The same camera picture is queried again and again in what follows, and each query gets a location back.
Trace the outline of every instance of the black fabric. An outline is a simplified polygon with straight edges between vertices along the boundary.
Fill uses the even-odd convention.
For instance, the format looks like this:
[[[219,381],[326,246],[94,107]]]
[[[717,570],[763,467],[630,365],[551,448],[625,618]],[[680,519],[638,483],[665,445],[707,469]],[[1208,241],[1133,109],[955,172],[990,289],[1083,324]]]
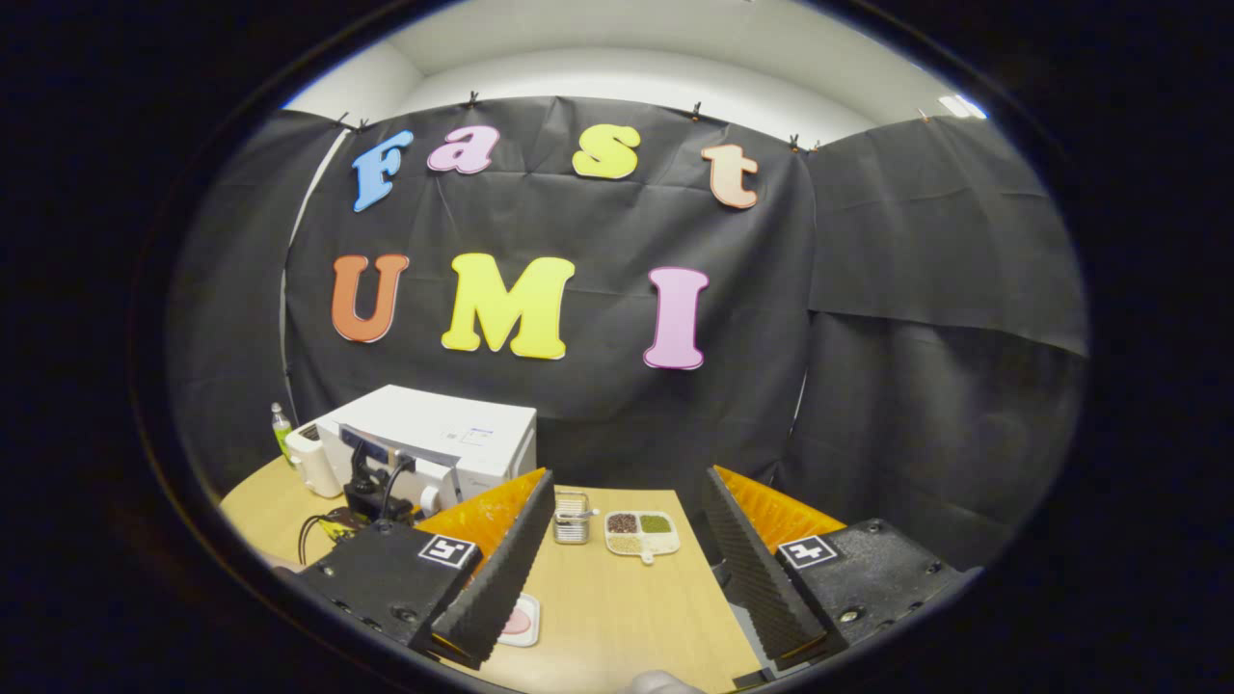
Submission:
[[[633,126],[638,168],[626,179],[582,178],[570,163],[596,123]],[[448,132],[501,132],[485,170],[433,172]],[[411,130],[394,189],[357,214],[352,162]],[[747,186],[759,203],[722,205],[701,149],[734,142],[759,163]],[[692,122],[661,107],[600,99],[531,98],[449,106],[348,136],[305,212],[288,264],[288,357],[301,417],[329,411],[387,383],[533,406],[538,462],[563,484],[675,489],[703,546],[702,472],[722,464],[765,478],[784,454],[805,373],[810,326],[813,191],[787,143],[744,127]],[[571,261],[559,361],[445,349],[460,253],[496,258],[507,286],[537,257]],[[384,253],[411,258],[394,325],[374,343],[348,342],[329,317],[333,262]],[[711,278],[698,303],[696,370],[643,363],[656,317],[647,273],[661,265]],[[370,315],[371,264],[357,314]]]
[[[1062,220],[988,121],[879,127],[808,165],[822,312],[775,487],[987,563],[1079,416],[1088,335]]]
[[[193,220],[168,295],[168,388],[186,452],[226,493],[279,454],[290,416],[279,347],[288,242],[333,122],[280,111],[236,153]]]
[[[818,201],[811,309],[1000,330],[1087,354],[1071,241],[990,121],[911,120],[808,158]]]
[[[884,517],[961,569],[1054,480],[1086,361],[1000,332],[814,316],[775,487],[845,522]]]

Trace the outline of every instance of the person's hand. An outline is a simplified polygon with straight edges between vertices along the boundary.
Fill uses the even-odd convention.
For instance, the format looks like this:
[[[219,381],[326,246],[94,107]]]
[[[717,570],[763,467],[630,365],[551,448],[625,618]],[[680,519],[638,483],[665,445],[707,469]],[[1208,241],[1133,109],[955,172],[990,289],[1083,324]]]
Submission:
[[[631,680],[622,694],[706,694],[702,689],[690,687],[671,674],[653,669],[640,673]]]

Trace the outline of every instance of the wooden table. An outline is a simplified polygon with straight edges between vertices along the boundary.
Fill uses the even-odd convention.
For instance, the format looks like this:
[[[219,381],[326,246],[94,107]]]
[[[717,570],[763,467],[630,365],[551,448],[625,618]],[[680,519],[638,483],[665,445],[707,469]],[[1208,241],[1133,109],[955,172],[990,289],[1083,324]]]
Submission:
[[[545,530],[523,593],[540,603],[539,641],[529,648],[499,643],[479,672],[458,671],[531,694],[617,694],[636,674],[663,669],[708,694],[733,690],[733,678],[760,668],[671,490],[580,489],[601,515],[586,545],[558,545]],[[228,494],[223,515],[253,546],[296,561],[300,525],[346,505],[305,489],[280,457]],[[643,566],[603,543],[603,514],[663,511],[681,548]],[[320,529],[308,537],[308,562],[332,545]]]

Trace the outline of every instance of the beans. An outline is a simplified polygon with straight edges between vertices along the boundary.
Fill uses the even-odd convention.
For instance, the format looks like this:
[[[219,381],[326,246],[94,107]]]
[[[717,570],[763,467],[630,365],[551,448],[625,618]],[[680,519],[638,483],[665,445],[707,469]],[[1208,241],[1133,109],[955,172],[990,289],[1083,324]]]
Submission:
[[[639,516],[643,522],[643,532],[669,532],[669,519],[664,516]]]
[[[615,514],[608,516],[608,532],[638,532],[634,514]]]
[[[627,552],[631,554],[637,554],[643,551],[643,542],[638,537],[610,537],[608,546],[612,547],[615,552]]]

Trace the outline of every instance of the yellow letter m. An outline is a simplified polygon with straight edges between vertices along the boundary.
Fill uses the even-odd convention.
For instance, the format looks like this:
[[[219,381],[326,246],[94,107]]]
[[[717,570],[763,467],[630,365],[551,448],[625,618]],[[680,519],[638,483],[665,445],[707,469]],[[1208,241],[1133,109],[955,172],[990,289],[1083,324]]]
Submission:
[[[513,289],[506,291],[496,261],[487,253],[464,253],[450,263],[459,275],[450,330],[442,336],[447,349],[474,352],[480,347],[475,319],[489,349],[497,352],[522,317],[510,351],[520,357],[560,359],[565,343],[558,337],[561,293],[574,277],[574,263],[561,258],[536,258],[523,270]]]

